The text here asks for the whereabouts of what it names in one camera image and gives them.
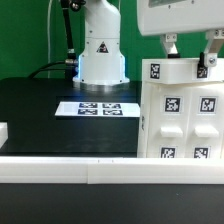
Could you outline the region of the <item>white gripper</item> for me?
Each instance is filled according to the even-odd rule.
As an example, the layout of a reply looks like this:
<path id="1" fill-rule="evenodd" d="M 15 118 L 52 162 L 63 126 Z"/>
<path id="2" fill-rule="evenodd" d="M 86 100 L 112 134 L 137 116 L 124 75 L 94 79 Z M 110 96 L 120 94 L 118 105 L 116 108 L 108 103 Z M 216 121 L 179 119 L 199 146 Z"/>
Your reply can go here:
<path id="1" fill-rule="evenodd" d="M 137 0 L 137 22 L 143 36 L 163 34 L 160 42 L 167 58 L 180 57 L 175 33 L 208 30 L 199 65 L 217 65 L 224 44 L 224 0 Z"/>

